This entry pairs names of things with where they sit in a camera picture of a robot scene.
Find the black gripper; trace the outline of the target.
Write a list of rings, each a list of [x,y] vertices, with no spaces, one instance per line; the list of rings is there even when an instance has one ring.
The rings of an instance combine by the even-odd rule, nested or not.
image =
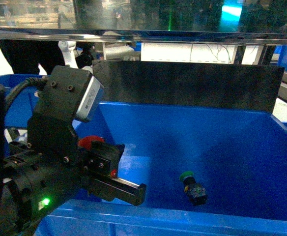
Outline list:
[[[15,204],[62,204],[82,188],[108,202],[144,203],[145,184],[93,172],[86,165],[87,150],[78,146],[73,121],[92,75],[56,66],[49,76],[27,77],[6,97],[9,110],[27,88],[39,92],[27,122],[27,142],[5,159],[6,185]]]

